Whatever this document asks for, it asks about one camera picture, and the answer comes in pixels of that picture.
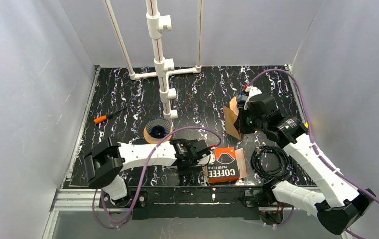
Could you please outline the blue glass dripper cone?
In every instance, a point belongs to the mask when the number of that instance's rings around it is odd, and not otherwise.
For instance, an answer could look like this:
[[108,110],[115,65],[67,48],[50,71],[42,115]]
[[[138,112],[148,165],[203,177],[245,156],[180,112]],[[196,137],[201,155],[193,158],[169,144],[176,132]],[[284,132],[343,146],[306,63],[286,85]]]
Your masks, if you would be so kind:
[[155,139],[161,139],[171,132],[171,123],[164,117],[154,117],[146,124],[146,132]]

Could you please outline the orange coffee filter package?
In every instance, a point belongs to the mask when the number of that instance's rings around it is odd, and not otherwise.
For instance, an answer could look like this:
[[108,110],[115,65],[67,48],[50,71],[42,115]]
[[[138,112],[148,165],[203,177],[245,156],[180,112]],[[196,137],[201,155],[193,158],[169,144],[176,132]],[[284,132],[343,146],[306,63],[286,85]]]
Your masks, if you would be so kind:
[[243,149],[216,148],[212,156],[203,172],[208,184],[233,182],[248,176]]

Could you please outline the wooden ring dripper holder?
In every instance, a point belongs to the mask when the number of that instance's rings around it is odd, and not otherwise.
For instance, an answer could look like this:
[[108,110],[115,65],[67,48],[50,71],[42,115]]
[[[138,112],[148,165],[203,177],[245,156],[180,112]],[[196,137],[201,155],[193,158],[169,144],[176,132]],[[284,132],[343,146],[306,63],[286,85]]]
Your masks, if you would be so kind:
[[157,144],[172,132],[172,127],[154,126],[145,127],[143,130],[143,137],[148,144]]

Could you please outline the brown paper coffee filter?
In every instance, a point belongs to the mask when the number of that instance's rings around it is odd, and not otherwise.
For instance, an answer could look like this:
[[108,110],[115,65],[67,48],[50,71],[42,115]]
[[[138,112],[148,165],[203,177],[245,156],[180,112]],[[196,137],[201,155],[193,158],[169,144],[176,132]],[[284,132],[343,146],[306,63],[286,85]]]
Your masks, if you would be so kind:
[[241,134],[238,129],[235,127],[235,123],[237,122],[237,115],[229,108],[223,107],[224,119],[225,119],[225,131],[226,133],[238,140],[241,140]]

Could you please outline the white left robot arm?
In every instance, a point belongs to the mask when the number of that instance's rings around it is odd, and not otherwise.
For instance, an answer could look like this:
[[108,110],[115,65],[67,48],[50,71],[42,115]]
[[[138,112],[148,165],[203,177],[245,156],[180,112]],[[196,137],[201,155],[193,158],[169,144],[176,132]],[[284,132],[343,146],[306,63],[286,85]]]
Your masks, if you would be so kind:
[[208,165],[214,159],[204,140],[174,139],[156,146],[120,143],[109,137],[85,153],[84,166],[88,187],[103,189],[117,201],[130,195],[120,177],[122,171],[144,166],[189,170]]

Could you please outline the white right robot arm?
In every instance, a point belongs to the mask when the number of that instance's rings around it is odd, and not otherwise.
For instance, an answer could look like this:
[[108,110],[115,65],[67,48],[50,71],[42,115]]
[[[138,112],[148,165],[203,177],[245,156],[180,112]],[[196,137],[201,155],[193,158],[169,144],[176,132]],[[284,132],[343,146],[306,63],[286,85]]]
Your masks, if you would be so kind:
[[340,235],[374,202],[375,193],[360,190],[327,167],[327,158],[310,142],[308,130],[296,116],[283,116],[274,98],[266,93],[238,92],[238,130],[242,134],[262,131],[284,154],[292,157],[320,189],[310,191],[284,180],[271,186],[272,198],[315,215],[329,232]]

